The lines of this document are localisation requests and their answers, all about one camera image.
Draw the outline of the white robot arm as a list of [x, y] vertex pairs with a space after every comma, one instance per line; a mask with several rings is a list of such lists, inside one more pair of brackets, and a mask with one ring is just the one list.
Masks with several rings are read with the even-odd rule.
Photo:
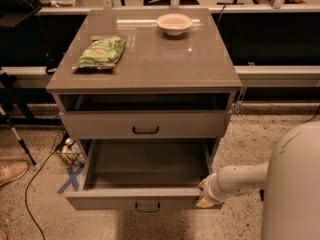
[[226, 166], [199, 187], [200, 208], [262, 189], [261, 240], [320, 240], [320, 122], [288, 131], [268, 162]]

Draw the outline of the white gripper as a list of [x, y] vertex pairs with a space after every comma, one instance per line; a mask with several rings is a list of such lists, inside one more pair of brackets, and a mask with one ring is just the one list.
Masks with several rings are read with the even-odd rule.
[[203, 197], [199, 198], [196, 206], [199, 208], [211, 208], [214, 204], [223, 202], [223, 194], [217, 181], [217, 174], [213, 173], [201, 180], [198, 187], [202, 187]]

